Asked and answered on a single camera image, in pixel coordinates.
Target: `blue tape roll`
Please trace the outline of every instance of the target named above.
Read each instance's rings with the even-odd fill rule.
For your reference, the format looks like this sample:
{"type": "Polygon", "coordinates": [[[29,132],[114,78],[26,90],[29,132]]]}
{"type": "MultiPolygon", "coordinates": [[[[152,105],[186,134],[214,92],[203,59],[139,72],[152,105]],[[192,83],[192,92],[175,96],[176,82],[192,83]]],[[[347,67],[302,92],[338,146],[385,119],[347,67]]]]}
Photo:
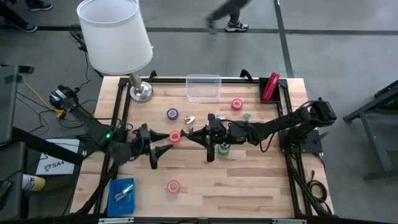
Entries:
{"type": "Polygon", "coordinates": [[[170,119],[170,120],[175,120],[175,119],[177,119],[178,118],[178,110],[176,110],[176,109],[174,109],[174,108],[171,108],[171,109],[169,109],[168,111],[167,111],[167,117],[170,119]]]}

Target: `white lampshade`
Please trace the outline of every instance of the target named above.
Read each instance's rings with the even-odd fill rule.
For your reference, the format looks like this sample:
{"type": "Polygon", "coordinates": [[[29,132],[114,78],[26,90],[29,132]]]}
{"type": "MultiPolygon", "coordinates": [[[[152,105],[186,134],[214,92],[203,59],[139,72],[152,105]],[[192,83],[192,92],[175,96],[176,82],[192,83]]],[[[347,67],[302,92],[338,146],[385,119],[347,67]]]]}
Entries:
{"type": "Polygon", "coordinates": [[[137,0],[85,0],[77,7],[91,65],[110,75],[145,67],[152,46],[137,0]]]}

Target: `red tape roll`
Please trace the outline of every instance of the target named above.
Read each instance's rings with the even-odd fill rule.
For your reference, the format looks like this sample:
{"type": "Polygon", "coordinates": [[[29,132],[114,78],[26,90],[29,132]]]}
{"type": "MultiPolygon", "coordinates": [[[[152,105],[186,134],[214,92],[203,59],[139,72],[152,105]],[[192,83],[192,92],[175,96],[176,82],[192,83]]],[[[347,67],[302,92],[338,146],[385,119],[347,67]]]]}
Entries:
{"type": "Polygon", "coordinates": [[[240,110],[243,107],[243,101],[241,99],[234,99],[231,103],[231,107],[234,110],[240,110]]]}
{"type": "Polygon", "coordinates": [[[175,130],[175,131],[171,131],[170,135],[169,135],[169,139],[171,142],[179,142],[181,141],[181,135],[180,132],[175,130]]]}
{"type": "Polygon", "coordinates": [[[176,180],[170,180],[167,184],[167,190],[170,194],[177,194],[180,192],[180,183],[176,180]]]}

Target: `person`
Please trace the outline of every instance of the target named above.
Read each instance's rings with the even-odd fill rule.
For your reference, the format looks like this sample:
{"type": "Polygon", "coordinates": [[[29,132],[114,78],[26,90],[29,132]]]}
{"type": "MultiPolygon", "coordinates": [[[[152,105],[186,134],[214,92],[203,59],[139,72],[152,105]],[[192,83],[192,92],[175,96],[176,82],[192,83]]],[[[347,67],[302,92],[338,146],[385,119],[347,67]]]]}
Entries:
{"type": "MultiPolygon", "coordinates": [[[[40,0],[25,0],[25,3],[29,10],[31,10],[32,12],[52,9],[52,4],[42,2],[40,0]]],[[[25,32],[35,32],[37,30],[37,26],[23,20],[23,18],[21,18],[16,12],[10,9],[6,5],[6,3],[2,2],[1,0],[0,16],[3,16],[6,19],[6,22],[14,24],[18,29],[25,32]]]]}
{"type": "Polygon", "coordinates": [[[230,19],[225,27],[226,32],[246,32],[249,25],[239,21],[241,9],[250,0],[228,0],[206,17],[206,23],[211,34],[215,33],[215,21],[229,15],[230,19]]]}

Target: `red object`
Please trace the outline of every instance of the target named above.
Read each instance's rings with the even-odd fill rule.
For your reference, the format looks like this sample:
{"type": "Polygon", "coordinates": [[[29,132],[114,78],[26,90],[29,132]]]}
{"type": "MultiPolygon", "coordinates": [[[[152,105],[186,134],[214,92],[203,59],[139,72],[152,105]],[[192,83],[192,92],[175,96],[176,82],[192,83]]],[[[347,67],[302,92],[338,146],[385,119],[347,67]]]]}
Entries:
{"type": "Polygon", "coordinates": [[[179,131],[171,131],[169,135],[169,139],[171,142],[179,142],[181,140],[181,135],[179,131]]]}
{"type": "Polygon", "coordinates": [[[243,101],[241,99],[234,99],[231,103],[231,107],[234,110],[240,110],[243,107],[243,101]]]}
{"type": "Polygon", "coordinates": [[[264,93],[262,94],[262,100],[270,100],[274,94],[275,87],[278,85],[279,73],[272,72],[271,77],[267,82],[264,93]]]}
{"type": "Polygon", "coordinates": [[[176,180],[170,180],[167,184],[167,190],[170,194],[177,194],[180,192],[180,189],[180,183],[176,180]]]}

